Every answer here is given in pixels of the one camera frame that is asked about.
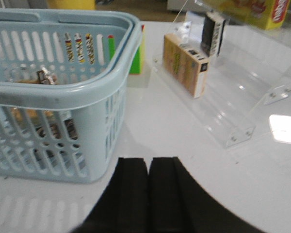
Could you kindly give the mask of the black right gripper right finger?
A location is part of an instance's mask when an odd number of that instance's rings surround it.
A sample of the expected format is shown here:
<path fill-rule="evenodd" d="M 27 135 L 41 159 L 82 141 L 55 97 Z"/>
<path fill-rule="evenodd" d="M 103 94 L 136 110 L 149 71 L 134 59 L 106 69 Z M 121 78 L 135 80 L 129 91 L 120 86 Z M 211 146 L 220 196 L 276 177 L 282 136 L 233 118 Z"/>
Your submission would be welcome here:
<path fill-rule="evenodd" d="M 209 195 L 177 157 L 155 157 L 149 170 L 151 233 L 259 233 Z"/>

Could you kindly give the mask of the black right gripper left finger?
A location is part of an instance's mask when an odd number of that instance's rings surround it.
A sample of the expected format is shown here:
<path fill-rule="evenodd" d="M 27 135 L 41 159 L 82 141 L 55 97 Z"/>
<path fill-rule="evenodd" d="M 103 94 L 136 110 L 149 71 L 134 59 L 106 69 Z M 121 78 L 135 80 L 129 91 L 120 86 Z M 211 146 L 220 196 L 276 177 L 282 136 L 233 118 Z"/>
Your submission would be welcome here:
<path fill-rule="evenodd" d="M 119 158 L 112 178 L 74 233 L 146 233 L 148 176 L 142 158 Z"/>

